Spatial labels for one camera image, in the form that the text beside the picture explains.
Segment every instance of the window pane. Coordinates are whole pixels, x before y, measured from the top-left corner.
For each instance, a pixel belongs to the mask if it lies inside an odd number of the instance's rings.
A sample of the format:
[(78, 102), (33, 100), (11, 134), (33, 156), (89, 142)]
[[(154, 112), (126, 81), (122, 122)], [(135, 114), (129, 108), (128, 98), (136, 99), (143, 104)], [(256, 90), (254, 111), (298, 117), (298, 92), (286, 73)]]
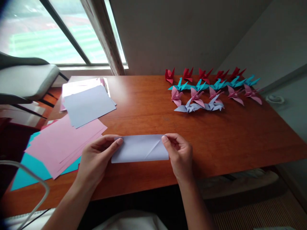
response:
[(11, 0), (0, 23), (0, 51), (54, 64), (84, 64), (39, 0)]
[[(56, 12), (59, 14), (65, 25), (68, 27), (83, 52), (91, 63), (108, 63), (103, 48), (97, 38), (97, 35), (88, 19), (86, 12), (80, 0), (49, 0)], [(111, 11), (110, 21), (114, 31), (115, 22)], [(119, 47), (122, 62), (126, 62), (119, 36), (114, 31), (117, 46)]]

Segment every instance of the forearm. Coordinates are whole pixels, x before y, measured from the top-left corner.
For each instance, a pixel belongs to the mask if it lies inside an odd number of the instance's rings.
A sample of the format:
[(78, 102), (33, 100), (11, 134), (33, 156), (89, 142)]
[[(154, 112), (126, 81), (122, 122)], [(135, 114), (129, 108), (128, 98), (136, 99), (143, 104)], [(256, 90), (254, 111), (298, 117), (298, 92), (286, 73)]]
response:
[(94, 190), (74, 183), (42, 230), (77, 229)]
[(195, 179), (191, 178), (184, 182), (179, 181), (178, 183), (189, 230), (215, 229), (210, 213), (199, 193)]

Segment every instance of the human hand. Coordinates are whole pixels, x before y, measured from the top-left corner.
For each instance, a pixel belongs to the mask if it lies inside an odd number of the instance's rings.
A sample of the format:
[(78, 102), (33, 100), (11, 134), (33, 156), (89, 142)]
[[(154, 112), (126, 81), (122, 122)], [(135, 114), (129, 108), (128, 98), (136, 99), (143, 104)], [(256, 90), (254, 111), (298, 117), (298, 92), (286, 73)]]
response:
[(96, 188), (105, 175), (110, 158), (123, 143), (122, 138), (114, 141), (115, 137), (119, 135), (104, 135), (83, 149), (75, 183)]
[(165, 134), (162, 142), (169, 153), (170, 162), (177, 181), (187, 182), (193, 179), (192, 146), (179, 134)]

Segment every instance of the wooden table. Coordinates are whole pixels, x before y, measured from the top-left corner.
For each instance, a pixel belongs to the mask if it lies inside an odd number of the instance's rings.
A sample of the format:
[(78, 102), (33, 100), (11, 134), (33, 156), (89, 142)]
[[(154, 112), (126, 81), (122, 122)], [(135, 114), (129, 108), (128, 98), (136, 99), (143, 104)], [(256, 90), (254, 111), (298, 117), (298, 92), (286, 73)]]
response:
[[(180, 76), (175, 76), (178, 84)], [(80, 81), (91, 77), (72, 77)], [(193, 170), (197, 178), (218, 176), (243, 170), (276, 165), (307, 158), (304, 141), (263, 100), (263, 105), (250, 98), (245, 107), (221, 95), (222, 111), (198, 110), (186, 114), (175, 112), (170, 83), (164, 76), (107, 76), (112, 99), (117, 109), (100, 118), (108, 129), (104, 134), (142, 135), (179, 133), (193, 145)], [(198, 76), (193, 76), (193, 85)], [(191, 97), (184, 92), (184, 104)], [(201, 97), (209, 102), (209, 93)], [(59, 119), (60, 100), (49, 119)], [(51, 191), (41, 210), (56, 207), (73, 183), (77, 172), (47, 180)], [(110, 164), (92, 200), (176, 184), (170, 161)], [(30, 212), (44, 194), (34, 184), (4, 195), (6, 216)]]

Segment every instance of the fingernail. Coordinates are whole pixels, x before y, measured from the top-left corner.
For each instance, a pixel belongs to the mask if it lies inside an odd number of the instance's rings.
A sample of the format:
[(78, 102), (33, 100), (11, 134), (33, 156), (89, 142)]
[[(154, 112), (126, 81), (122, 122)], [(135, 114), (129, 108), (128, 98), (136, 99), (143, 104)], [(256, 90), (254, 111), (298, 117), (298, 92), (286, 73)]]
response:
[(122, 138), (119, 138), (119, 139), (117, 139), (117, 141), (116, 141), (119, 145), (121, 145), (122, 143), (123, 143), (123, 139)]
[(163, 143), (167, 142), (167, 140), (168, 140), (167, 136), (162, 136), (162, 142)]

